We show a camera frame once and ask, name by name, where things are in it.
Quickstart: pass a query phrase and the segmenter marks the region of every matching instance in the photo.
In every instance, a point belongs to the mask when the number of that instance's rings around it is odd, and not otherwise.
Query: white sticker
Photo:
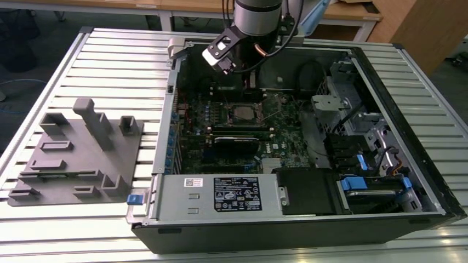
[[[373,18],[373,17],[370,17],[370,16],[363,17],[363,19],[365,19],[365,20],[375,20],[375,21],[379,21],[379,20],[381,20],[381,18]]]
[[[186,178],[185,187],[202,187],[203,178]]]
[[[157,5],[154,4],[137,4],[137,6],[143,8],[157,8]]]

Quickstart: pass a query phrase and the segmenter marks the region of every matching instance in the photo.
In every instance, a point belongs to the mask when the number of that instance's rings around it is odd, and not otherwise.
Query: metal table
[[[127,204],[10,207],[7,196],[42,136],[46,112],[74,117],[77,97],[93,97],[110,119],[146,121],[134,188],[149,187],[170,66],[169,39],[215,35],[97,28],[81,33],[0,159],[2,262],[463,262],[468,258],[468,219],[413,233],[383,245],[155,255],[126,222]],[[323,45],[351,42],[310,41]],[[413,129],[468,210],[468,128],[405,50],[359,44]],[[143,207],[135,214],[143,215]]]

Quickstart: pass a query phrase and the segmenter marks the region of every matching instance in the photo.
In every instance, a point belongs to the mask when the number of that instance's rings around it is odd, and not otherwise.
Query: motherboard
[[[311,102],[283,92],[235,96],[241,89],[213,83],[206,93],[179,96],[183,174],[258,174],[311,166],[299,120]]]

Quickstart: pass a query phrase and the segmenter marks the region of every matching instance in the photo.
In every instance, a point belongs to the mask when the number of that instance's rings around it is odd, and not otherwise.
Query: power supply label
[[[215,178],[218,212],[262,211],[258,177]]]

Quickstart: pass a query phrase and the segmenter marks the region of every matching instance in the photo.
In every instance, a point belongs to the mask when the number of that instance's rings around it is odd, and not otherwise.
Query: copper pipe
[[[255,43],[254,46],[255,46],[255,50],[259,52],[259,54],[261,54],[263,57],[266,57],[269,54],[267,54],[267,52],[262,49],[259,43]]]

